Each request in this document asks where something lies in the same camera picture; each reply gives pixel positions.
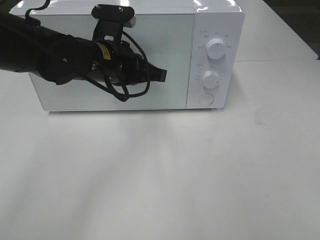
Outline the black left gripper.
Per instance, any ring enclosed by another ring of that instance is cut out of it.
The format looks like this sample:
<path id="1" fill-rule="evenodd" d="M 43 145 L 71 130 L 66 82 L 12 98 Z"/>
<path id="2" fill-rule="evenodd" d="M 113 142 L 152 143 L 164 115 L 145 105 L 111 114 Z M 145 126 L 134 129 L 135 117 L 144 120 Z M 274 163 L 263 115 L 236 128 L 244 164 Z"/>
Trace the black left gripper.
<path id="1" fill-rule="evenodd" d="M 135 53 L 129 42 L 115 45 L 111 41 L 92 41 L 91 78 L 97 82 L 109 80 L 113 85 L 136 85 L 146 82 L 165 82 L 167 70 L 145 60 Z"/>

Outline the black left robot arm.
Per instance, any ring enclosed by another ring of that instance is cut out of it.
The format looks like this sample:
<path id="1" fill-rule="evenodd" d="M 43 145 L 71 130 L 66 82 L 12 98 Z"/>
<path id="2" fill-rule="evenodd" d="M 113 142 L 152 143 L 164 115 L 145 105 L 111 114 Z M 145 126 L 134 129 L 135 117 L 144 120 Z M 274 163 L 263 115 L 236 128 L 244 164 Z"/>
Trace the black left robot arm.
<path id="1" fill-rule="evenodd" d="M 152 65 L 146 54 L 134 52 L 137 43 L 125 35 L 124 21 L 132 9 L 118 17 L 109 9 L 92 11 L 98 20 L 91 40 L 57 32 L 29 15 L 0 15 L 0 68 L 16 73 L 36 73 L 48 82 L 64 85 L 80 79 L 104 89 L 140 83 L 164 82 L 167 72 Z"/>

